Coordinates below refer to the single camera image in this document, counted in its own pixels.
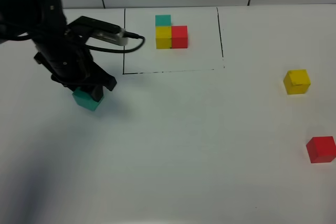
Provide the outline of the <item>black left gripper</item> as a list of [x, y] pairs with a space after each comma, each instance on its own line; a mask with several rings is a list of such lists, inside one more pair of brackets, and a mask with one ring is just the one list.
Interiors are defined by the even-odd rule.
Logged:
[[92, 34], [92, 31], [66, 31], [62, 36], [36, 35], [33, 42], [38, 53], [34, 59], [50, 71], [53, 81], [71, 91], [88, 92], [95, 102], [100, 102], [103, 88], [112, 91], [117, 81], [94, 62], [86, 45]]

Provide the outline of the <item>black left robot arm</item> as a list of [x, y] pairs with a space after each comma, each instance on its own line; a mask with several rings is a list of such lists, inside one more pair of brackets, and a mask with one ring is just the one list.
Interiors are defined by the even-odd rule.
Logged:
[[86, 16], [68, 23], [61, 0], [1, 0], [1, 42], [32, 40], [38, 51], [35, 61], [49, 70], [53, 81], [96, 102], [103, 88], [112, 91], [117, 84], [94, 62], [86, 45], [98, 31], [120, 29]]

